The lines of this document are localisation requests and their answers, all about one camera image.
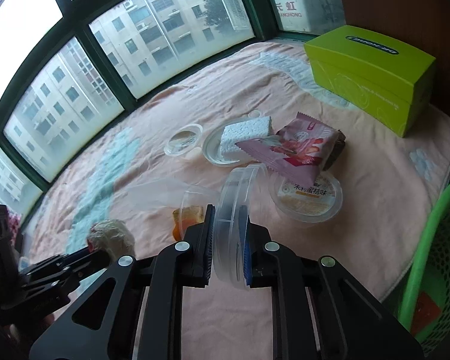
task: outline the pink blanket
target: pink blanket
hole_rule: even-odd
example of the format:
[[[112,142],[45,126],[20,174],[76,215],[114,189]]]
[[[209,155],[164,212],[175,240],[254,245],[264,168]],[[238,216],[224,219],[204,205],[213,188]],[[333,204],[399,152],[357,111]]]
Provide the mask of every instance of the pink blanket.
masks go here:
[[[107,156],[120,133],[126,132],[127,142],[137,149],[113,180],[113,196],[103,215],[126,222],[136,239],[137,257],[144,258],[174,242],[171,209],[134,211],[127,203],[127,187],[173,177],[219,191],[230,171],[203,157],[188,163],[166,156],[164,143],[177,129],[199,123],[206,137],[225,120],[259,109],[272,117],[276,131],[300,111],[347,137],[330,170],[342,185],[343,208],[330,222],[303,228],[279,217],[264,196],[260,203],[268,216],[260,221],[255,203],[251,220],[255,215],[273,240],[300,256],[336,257],[375,297],[384,298],[407,271],[427,215],[447,183],[450,117],[430,106],[401,139],[317,88],[306,69],[310,66],[302,45],[257,43],[156,95],[89,147],[47,193],[29,229],[34,237],[31,261],[64,252],[77,213],[86,217],[89,203],[83,196],[97,172],[92,164]],[[91,209],[101,204],[97,193]],[[212,273],[207,288],[184,289],[182,326],[183,359],[272,358],[269,289],[236,290]]]

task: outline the metal screw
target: metal screw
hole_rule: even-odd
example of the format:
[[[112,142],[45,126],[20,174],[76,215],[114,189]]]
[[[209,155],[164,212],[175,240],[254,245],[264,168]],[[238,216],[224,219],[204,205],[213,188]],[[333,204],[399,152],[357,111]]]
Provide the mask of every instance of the metal screw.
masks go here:
[[[322,257],[320,262],[322,263],[323,266],[326,266],[326,267],[329,267],[329,268],[333,267],[335,265],[335,260],[332,257],[329,257],[329,256]]]
[[[122,256],[118,259],[119,266],[129,266],[133,262],[131,256]]]
[[[267,242],[265,244],[265,249],[267,249],[268,251],[277,251],[280,249],[280,245],[276,242]]]
[[[186,251],[186,250],[188,250],[189,247],[190,247],[190,244],[185,241],[177,242],[175,244],[175,249],[177,251]]]

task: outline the pink food wrapper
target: pink food wrapper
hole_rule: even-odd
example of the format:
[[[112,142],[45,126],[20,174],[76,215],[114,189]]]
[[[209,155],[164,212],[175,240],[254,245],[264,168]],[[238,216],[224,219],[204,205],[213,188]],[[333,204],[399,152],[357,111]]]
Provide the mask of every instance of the pink food wrapper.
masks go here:
[[[299,112],[275,135],[236,145],[290,181],[308,188],[323,169],[338,136],[337,130]]]

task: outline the food container with label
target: food container with label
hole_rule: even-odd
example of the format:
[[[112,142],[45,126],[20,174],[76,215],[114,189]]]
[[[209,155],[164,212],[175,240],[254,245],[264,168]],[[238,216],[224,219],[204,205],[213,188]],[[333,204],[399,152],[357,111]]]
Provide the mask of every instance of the food container with label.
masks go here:
[[[308,224],[333,218],[343,202],[342,187],[328,172],[320,173],[309,188],[303,188],[278,173],[273,173],[269,191],[279,213]]]

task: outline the white foam block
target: white foam block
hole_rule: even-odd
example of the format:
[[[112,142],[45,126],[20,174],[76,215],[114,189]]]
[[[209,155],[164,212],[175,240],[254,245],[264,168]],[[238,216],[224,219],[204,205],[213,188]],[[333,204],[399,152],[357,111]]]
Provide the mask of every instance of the white foam block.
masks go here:
[[[220,140],[220,154],[228,161],[249,161],[251,157],[243,150],[240,150],[235,143],[248,139],[268,137],[273,133],[270,116],[257,117],[245,122],[231,124],[223,130]]]

